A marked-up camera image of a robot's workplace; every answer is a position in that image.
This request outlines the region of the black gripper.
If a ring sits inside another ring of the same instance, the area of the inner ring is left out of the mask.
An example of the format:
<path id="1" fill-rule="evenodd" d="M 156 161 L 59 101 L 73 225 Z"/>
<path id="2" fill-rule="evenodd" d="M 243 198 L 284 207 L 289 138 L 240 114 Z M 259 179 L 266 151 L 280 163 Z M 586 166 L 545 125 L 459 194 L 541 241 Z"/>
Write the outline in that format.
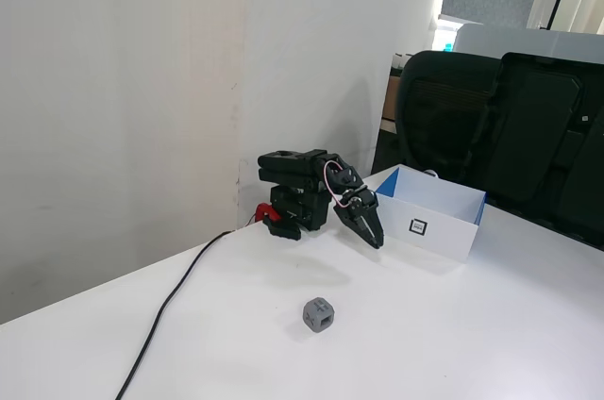
<path id="1" fill-rule="evenodd" d="M 347 190 L 333 209 L 340 221 L 373 248 L 381 248 L 384 232 L 378 218 L 378 199 L 366 185 Z"/>

